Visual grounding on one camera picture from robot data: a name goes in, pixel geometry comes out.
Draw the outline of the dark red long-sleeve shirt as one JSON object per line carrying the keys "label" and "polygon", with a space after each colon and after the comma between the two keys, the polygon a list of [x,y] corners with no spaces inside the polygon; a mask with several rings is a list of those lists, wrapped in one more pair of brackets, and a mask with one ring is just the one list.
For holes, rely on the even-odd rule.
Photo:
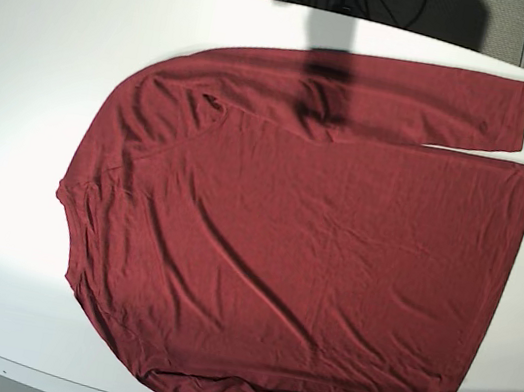
{"label": "dark red long-sleeve shirt", "polygon": [[67,280],[155,392],[457,392],[524,234],[524,82],[330,50],[154,64],[57,189]]}

